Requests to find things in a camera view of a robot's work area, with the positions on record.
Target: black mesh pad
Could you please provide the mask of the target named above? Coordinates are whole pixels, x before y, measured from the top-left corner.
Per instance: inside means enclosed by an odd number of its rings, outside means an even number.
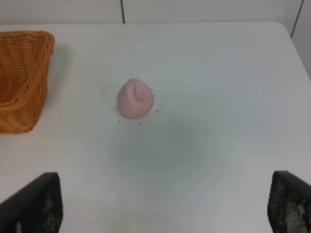
[[[0,204],[0,233],[57,233],[62,219],[57,173],[42,174]]]
[[[311,186],[287,171],[274,172],[268,218],[274,233],[311,233]]]

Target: table surface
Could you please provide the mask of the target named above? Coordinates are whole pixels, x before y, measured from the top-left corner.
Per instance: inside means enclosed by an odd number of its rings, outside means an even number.
[[[311,83],[281,24],[11,30],[56,44],[37,126],[0,135],[0,201],[57,171],[61,233],[269,233],[274,170],[311,182]],[[141,120],[115,108],[130,78],[155,95]]]

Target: woven basket rim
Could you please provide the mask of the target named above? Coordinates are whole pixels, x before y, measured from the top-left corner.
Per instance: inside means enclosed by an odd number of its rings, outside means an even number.
[[[21,96],[24,96],[26,91],[29,92],[29,96],[33,94],[33,92],[36,90],[36,87],[38,85],[38,83],[36,83],[36,86],[33,86],[30,89],[30,81],[31,79],[33,79],[35,77],[35,74],[37,73],[37,69],[40,66],[40,64],[43,62],[43,56],[46,52],[50,51],[53,47],[54,47],[54,36],[47,32],[47,31],[10,31],[10,32],[0,32],[0,36],[14,36],[14,37],[18,37],[20,35],[20,37],[25,36],[25,35],[30,35],[30,34],[36,34],[36,35],[43,35],[46,37],[45,43],[44,43],[44,47],[47,49],[42,49],[40,51],[40,54],[38,55],[38,60],[36,61],[36,64],[34,65],[30,75],[28,75],[28,78],[26,80],[26,82],[22,85],[20,91],[15,95],[15,97],[13,97],[10,101],[4,102],[0,104],[0,111],[3,108],[7,108],[9,106],[12,105],[16,105],[16,104],[20,104],[20,102],[24,102],[23,104],[25,104],[27,101],[25,101],[23,98],[20,98]]]

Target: play dough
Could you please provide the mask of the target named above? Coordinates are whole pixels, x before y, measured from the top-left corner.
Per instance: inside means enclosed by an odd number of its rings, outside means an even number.
[[[130,79],[118,95],[118,110],[128,119],[145,116],[154,104],[154,96],[147,84],[139,79]]]

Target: wicker basket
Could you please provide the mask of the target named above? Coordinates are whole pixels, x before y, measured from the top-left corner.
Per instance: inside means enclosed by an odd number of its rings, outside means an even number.
[[[26,133],[36,125],[53,48],[48,32],[0,32],[0,133]]]

